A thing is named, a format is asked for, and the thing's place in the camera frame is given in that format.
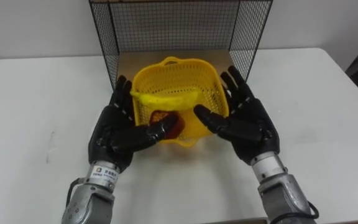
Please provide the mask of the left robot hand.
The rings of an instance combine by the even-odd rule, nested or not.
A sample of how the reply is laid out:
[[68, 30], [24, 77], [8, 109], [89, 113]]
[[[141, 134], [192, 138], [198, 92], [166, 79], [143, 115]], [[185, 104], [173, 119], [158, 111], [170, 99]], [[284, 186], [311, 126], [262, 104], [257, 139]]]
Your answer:
[[119, 76], [109, 104], [103, 108], [89, 140], [89, 163], [110, 162], [123, 172], [130, 166], [135, 152], [166, 139], [179, 123], [179, 115], [169, 114], [156, 123], [137, 126], [131, 88], [132, 82]]

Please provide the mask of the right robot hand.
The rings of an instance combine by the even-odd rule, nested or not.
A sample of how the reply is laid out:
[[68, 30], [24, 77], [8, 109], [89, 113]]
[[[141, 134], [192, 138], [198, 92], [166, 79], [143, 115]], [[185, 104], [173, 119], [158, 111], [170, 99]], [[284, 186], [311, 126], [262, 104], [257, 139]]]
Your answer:
[[262, 102], [256, 98], [240, 71], [231, 65], [221, 79], [229, 108], [229, 115], [212, 112], [196, 105], [195, 115], [209, 131], [229, 141], [238, 158], [250, 165], [252, 160], [266, 152], [280, 153], [280, 138], [273, 121]]

